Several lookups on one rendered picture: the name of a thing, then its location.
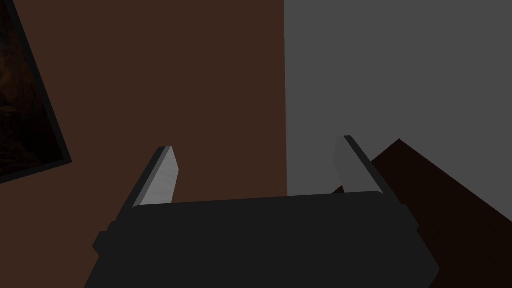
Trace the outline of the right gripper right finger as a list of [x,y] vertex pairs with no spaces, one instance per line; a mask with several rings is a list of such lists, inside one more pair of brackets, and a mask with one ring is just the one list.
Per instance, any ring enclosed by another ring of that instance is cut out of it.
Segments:
[[384,192],[370,160],[353,137],[345,135],[336,139],[334,166],[345,193]]

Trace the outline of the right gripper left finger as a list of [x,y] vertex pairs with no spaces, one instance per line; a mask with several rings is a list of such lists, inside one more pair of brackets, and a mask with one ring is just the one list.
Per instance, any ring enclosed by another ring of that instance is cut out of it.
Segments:
[[176,188],[179,166],[171,146],[165,146],[156,153],[156,163],[149,165],[149,176],[143,181],[142,188],[133,204],[140,205],[170,204]]

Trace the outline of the dark framed wall picture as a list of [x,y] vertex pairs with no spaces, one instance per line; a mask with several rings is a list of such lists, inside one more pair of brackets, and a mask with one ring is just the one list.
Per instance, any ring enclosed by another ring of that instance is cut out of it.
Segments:
[[71,162],[14,0],[0,0],[0,184]]

